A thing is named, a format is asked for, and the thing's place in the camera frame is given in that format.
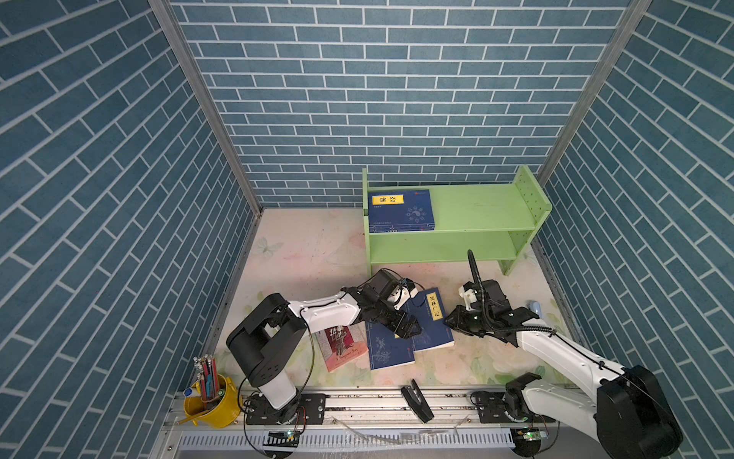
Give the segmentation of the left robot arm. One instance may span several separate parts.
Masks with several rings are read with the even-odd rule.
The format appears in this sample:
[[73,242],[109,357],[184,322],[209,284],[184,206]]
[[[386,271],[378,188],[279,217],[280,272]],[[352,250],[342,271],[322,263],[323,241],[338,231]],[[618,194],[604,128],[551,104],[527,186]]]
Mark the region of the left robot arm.
[[277,424],[288,424],[302,411],[304,388],[296,387],[286,372],[302,338],[368,322],[410,340],[422,328],[404,306],[418,292],[413,280],[380,269],[367,281],[325,298],[287,300],[279,293],[270,294],[227,336],[227,349],[245,381],[265,402],[267,413],[273,413]]

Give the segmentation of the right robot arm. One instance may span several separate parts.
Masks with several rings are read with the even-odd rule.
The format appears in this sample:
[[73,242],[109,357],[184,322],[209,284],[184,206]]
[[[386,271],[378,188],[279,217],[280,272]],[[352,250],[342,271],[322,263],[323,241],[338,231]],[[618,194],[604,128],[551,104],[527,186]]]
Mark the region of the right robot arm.
[[551,418],[598,441],[612,458],[663,458],[684,434],[656,376],[623,366],[564,336],[526,307],[511,308],[495,280],[483,280],[474,254],[472,280],[445,324],[463,335],[493,338],[535,355],[570,380],[574,389],[547,384],[528,372],[506,384],[506,417],[516,423]]

